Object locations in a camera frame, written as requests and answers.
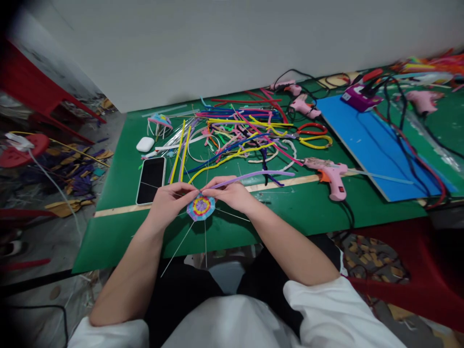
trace left hand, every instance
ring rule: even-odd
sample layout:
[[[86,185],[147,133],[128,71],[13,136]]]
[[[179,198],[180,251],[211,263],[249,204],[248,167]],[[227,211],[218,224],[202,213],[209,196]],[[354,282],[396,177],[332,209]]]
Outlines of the left hand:
[[[161,229],[165,229],[179,214],[180,210],[193,201],[200,191],[184,182],[160,187],[156,191],[147,219]]]

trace phone screen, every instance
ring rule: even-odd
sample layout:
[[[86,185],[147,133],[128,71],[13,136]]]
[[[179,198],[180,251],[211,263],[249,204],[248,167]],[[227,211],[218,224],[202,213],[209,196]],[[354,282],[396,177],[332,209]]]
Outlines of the phone screen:
[[[147,159],[142,167],[140,175],[139,191],[137,193],[137,204],[152,203],[157,188],[164,185],[166,159],[164,157]]]

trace pink glue gun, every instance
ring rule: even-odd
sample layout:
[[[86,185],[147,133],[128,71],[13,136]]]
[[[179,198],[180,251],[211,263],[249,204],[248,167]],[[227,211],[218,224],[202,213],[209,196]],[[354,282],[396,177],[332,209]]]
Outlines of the pink glue gun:
[[[306,94],[301,94],[297,99],[290,104],[290,107],[303,114],[304,116],[309,117],[310,119],[315,119],[321,114],[320,110],[312,109],[312,106],[306,104]]]
[[[298,86],[295,80],[289,80],[285,82],[279,82],[269,86],[270,90],[279,89],[279,87],[284,87],[284,91],[290,91],[294,97],[298,97],[301,93],[301,86]]]
[[[342,178],[340,175],[345,174],[348,171],[346,164],[334,164],[330,160],[317,159],[315,157],[308,157],[299,160],[306,167],[311,169],[317,169],[318,172],[322,173],[319,182],[328,182],[330,185],[329,198],[332,201],[344,201],[347,197],[345,186],[343,186]]]
[[[438,109],[435,107],[435,101],[442,98],[443,93],[432,91],[410,91],[406,94],[406,99],[414,103],[419,114],[431,114]]]

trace green tabletop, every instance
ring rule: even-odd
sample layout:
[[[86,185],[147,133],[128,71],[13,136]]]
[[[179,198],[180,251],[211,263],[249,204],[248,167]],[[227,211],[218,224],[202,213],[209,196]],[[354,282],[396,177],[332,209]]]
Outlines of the green tabletop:
[[[314,84],[303,83],[303,85],[314,89]],[[287,96],[278,97],[283,100],[280,105],[285,106],[288,104],[289,98]],[[252,98],[245,93],[231,94],[223,98],[252,100]],[[456,121],[458,112],[447,112],[447,110],[454,107],[454,103],[449,102],[449,100],[448,98],[445,99],[447,103],[446,106],[436,113],[437,119],[442,115],[441,117],[447,117],[446,121],[439,122],[436,121],[436,119],[430,119],[430,127],[433,129],[436,128],[437,134],[440,136],[443,136],[443,134],[450,134],[450,129],[456,129],[454,135],[449,135],[447,137],[447,140],[449,140],[447,145],[450,147],[455,145],[456,149],[460,148],[460,150],[464,150],[464,144],[458,135],[460,134],[458,127],[461,126],[461,121]],[[207,104],[215,104],[214,102],[210,102],[209,99],[206,99],[205,102]],[[464,104],[462,99],[458,103],[460,103],[459,105]],[[188,105],[187,108],[175,110],[171,113],[167,113],[167,115],[186,111],[191,107],[194,109],[203,109],[201,101],[191,101],[186,104]],[[147,124],[147,119],[142,118],[141,115],[166,108],[167,107],[160,107],[128,114],[116,148],[111,169],[109,170],[103,192],[97,204],[97,211],[135,204],[140,178],[140,171],[138,168],[142,163],[140,159],[141,153],[135,149],[135,146],[143,136],[146,136]],[[385,110],[385,105],[382,105],[380,109]],[[398,113],[394,110],[392,115],[393,119],[395,120],[395,117],[398,116]],[[179,126],[184,119],[185,118],[173,118],[174,128]],[[308,120],[306,119],[298,121],[295,124],[302,125],[307,122]],[[197,129],[204,127],[204,125],[205,123],[202,122],[197,126]],[[447,175],[448,179],[460,189],[460,192],[463,192],[464,188],[461,177],[442,161],[432,150],[431,146],[425,142],[412,127],[406,125],[405,132],[408,137],[411,138],[414,146],[418,148],[418,151],[423,154],[431,164],[436,166],[438,170]],[[294,141],[298,152],[297,157],[304,158],[313,156],[325,160],[330,159],[334,162],[345,163],[349,168],[356,167],[357,164],[353,161],[348,151],[344,149],[333,134],[331,134],[331,136],[334,140],[334,144],[327,150],[314,150]],[[162,144],[163,141],[159,140],[156,145],[160,146]],[[203,157],[205,159],[209,156],[208,150],[202,141],[192,144],[190,151],[196,158]],[[189,156],[187,158],[187,169],[194,168],[198,165],[198,163]],[[261,170],[261,164],[248,163],[248,160],[253,158],[257,158],[257,155],[250,156],[248,159],[232,159],[218,168],[210,170],[208,173],[204,172],[200,174],[194,180],[193,184],[201,188],[206,183],[207,175],[208,180],[210,180],[218,175],[239,176],[241,174]],[[173,162],[173,160],[167,159],[166,178],[171,172],[171,165]],[[278,155],[275,159],[268,162],[268,167],[270,170],[279,170],[288,162],[289,160],[283,155]],[[297,177],[315,174],[314,171],[306,167],[297,166],[296,164],[289,169],[289,172],[295,173]],[[288,179],[288,177],[278,177],[277,179]],[[184,176],[184,181],[188,181],[187,175]],[[398,203],[386,202],[374,185],[364,176],[350,176],[344,178],[343,181],[348,193],[347,201],[356,217],[356,227],[383,224],[426,215],[426,212],[417,201]],[[245,180],[244,185],[248,186],[263,182],[264,179],[262,176],[255,176]],[[340,204],[332,202],[328,198],[329,187],[326,184],[313,182],[253,192],[252,194],[305,235],[327,233],[349,228],[349,219],[346,211]],[[217,207],[235,215],[240,215],[240,213],[232,210],[222,202],[218,202]],[[87,231],[75,261],[73,271],[83,272],[117,265],[131,241],[131,237],[135,234],[147,214],[148,210],[143,210],[91,219],[87,226]],[[184,214],[176,218],[168,227],[165,233],[162,252],[164,258],[173,255],[191,224],[191,218],[187,214]],[[205,223],[196,222],[193,225],[192,231],[189,232],[182,246],[179,248],[177,255],[181,256],[205,252],[204,230]],[[245,246],[260,241],[253,226],[249,222],[220,211],[215,211],[212,216],[206,220],[206,235],[208,251]]]

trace right hand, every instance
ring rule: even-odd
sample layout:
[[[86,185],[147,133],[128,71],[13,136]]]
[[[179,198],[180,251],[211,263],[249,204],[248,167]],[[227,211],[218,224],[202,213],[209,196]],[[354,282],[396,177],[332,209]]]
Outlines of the right hand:
[[[224,181],[235,179],[237,176],[216,176],[200,191],[204,196],[219,199],[231,208],[238,210],[241,213],[247,214],[254,206],[259,204],[259,201],[254,198],[243,186],[240,181],[236,181],[227,186],[218,189],[210,189],[210,187],[220,184]]]

